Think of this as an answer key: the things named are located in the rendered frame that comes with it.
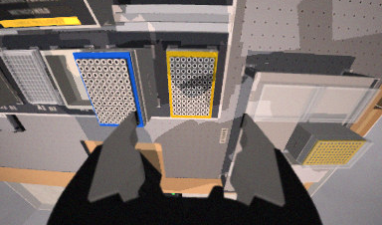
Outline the yellow tip rack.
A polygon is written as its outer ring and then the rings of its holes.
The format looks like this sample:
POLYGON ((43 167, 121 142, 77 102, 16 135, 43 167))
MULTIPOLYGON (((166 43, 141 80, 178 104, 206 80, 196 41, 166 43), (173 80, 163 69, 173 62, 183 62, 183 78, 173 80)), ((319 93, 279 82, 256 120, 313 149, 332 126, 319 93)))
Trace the yellow tip rack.
POLYGON ((167 49, 171 117, 211 118, 218 50, 167 49))

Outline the beige one-well reservoir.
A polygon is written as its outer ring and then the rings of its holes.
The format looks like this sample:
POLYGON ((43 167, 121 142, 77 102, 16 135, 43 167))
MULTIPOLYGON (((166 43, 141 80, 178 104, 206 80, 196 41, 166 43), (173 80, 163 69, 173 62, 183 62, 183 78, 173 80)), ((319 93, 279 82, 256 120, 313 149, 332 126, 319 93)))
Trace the beige one-well reservoir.
POLYGON ((52 49, 40 52, 66 107, 93 110, 73 56, 73 52, 79 50, 82 49, 52 49))

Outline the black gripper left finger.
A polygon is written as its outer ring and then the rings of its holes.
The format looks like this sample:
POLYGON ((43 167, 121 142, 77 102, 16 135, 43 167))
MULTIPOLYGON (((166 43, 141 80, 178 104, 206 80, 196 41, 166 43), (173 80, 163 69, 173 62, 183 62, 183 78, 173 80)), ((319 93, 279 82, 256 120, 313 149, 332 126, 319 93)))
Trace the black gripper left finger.
POLYGON ((109 211, 138 197, 145 181, 132 111, 97 145, 68 183, 46 225, 96 225, 109 211), (133 146, 134 147, 133 147, 133 146))

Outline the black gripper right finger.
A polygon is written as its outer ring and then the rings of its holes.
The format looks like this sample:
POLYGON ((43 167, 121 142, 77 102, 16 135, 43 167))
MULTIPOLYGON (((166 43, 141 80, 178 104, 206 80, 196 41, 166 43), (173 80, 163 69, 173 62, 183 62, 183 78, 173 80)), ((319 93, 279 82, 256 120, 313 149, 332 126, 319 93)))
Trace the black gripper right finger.
POLYGON ((322 225, 302 182, 263 131, 243 113, 240 145, 230 183, 237 198, 272 225, 322 225), (244 128, 243 128, 244 127, 244 128))

